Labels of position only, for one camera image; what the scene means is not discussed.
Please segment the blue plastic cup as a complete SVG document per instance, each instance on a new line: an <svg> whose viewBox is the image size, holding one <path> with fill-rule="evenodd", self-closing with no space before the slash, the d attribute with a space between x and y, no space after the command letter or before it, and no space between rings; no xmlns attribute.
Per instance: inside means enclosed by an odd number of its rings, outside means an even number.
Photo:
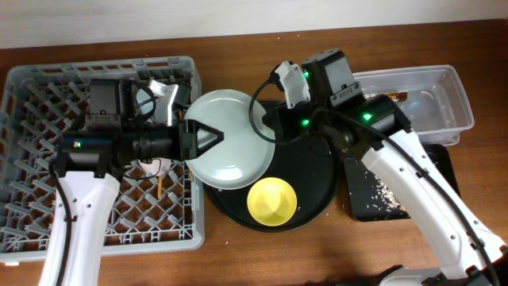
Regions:
<svg viewBox="0 0 508 286"><path fill-rule="evenodd" d="M154 115L156 111L156 96L149 88L142 88L137 92L135 109L145 121Z"/></svg>

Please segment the brown snack wrapper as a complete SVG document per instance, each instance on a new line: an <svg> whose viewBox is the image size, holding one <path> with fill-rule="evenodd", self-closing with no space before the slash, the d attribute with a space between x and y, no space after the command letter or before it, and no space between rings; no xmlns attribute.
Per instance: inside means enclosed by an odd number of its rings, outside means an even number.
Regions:
<svg viewBox="0 0 508 286"><path fill-rule="evenodd" d="M382 91L382 92L373 92L364 94L364 97L366 99L374 98L377 96L385 95L389 99L391 99L394 102L404 102L408 98L408 92L407 91Z"/></svg>

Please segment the yellow bowl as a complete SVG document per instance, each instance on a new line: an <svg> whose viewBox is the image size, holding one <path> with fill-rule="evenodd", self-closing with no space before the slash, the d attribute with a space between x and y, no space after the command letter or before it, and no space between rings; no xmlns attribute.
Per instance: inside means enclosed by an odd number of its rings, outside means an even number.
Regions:
<svg viewBox="0 0 508 286"><path fill-rule="evenodd" d="M247 194L247 208L252 218L263 226L281 226L294 216L298 199L293 187L276 177L263 178Z"/></svg>

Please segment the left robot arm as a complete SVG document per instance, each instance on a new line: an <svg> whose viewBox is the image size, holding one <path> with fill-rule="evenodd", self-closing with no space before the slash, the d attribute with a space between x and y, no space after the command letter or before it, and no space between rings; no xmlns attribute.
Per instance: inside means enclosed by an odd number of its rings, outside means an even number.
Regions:
<svg viewBox="0 0 508 286"><path fill-rule="evenodd" d="M152 90L132 79L93 79L89 109L62 134L48 173L56 208L41 285L95 285L106 224L134 160L193 160L225 138L194 119L150 121Z"/></svg>

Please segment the pink plastic cup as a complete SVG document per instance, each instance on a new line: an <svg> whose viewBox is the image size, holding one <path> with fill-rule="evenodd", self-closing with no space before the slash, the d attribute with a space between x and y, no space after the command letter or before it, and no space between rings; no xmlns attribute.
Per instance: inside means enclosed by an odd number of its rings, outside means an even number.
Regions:
<svg viewBox="0 0 508 286"><path fill-rule="evenodd" d="M172 160L166 158L153 158L151 163L139 162L145 173L154 176L162 176L171 167Z"/></svg>

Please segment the grey round plate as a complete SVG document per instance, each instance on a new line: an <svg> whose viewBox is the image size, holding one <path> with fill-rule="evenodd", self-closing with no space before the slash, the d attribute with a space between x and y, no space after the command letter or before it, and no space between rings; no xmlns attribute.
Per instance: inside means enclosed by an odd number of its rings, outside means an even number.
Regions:
<svg viewBox="0 0 508 286"><path fill-rule="evenodd" d="M224 140L200 157L188 160L187 167L204 184L233 190L258 180L269 167L275 154L275 144L265 141L258 133L273 135L263 126L266 110L254 103L251 127L248 108L251 97L230 89L211 91L194 101L184 115L220 130Z"/></svg>

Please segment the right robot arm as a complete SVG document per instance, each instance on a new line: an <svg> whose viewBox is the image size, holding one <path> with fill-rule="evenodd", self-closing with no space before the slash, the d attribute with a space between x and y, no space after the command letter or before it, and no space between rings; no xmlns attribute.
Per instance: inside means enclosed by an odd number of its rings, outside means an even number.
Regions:
<svg viewBox="0 0 508 286"><path fill-rule="evenodd" d="M388 268L371 285L504 285L507 245L465 205L428 158L407 116L386 95L366 96L345 54L330 49L278 64L268 80L284 94L264 117L274 143L324 136L378 176L437 257L430 269Z"/></svg>

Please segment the food scraps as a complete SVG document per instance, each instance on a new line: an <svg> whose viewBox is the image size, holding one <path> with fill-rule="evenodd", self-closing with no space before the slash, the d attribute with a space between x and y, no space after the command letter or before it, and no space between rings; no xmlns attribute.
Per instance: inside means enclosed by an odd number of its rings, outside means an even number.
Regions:
<svg viewBox="0 0 508 286"><path fill-rule="evenodd" d="M364 165L360 171L363 186L360 188L360 204L368 210L386 211L395 213L404 211L401 203L396 199L390 188L373 172L368 171Z"/></svg>

